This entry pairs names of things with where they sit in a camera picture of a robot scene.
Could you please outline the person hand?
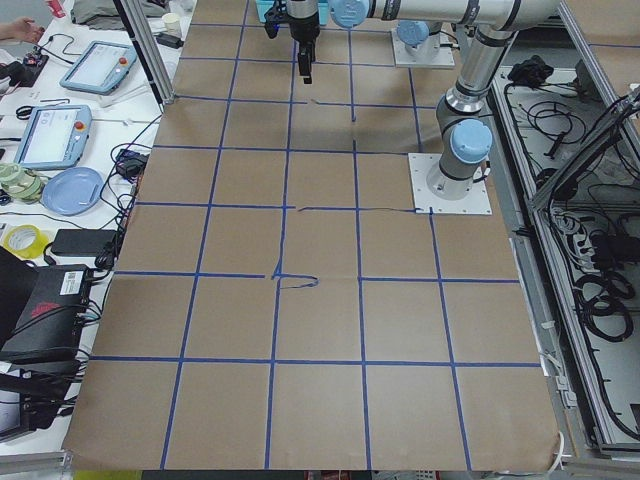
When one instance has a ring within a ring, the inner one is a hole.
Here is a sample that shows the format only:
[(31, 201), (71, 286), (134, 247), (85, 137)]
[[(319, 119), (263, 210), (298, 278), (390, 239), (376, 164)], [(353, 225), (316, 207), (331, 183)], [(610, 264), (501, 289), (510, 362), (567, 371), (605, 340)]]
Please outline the person hand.
[(10, 22), (2, 22), (0, 25), (1, 41), (19, 41), (37, 44), (45, 28), (29, 17), (18, 17)]

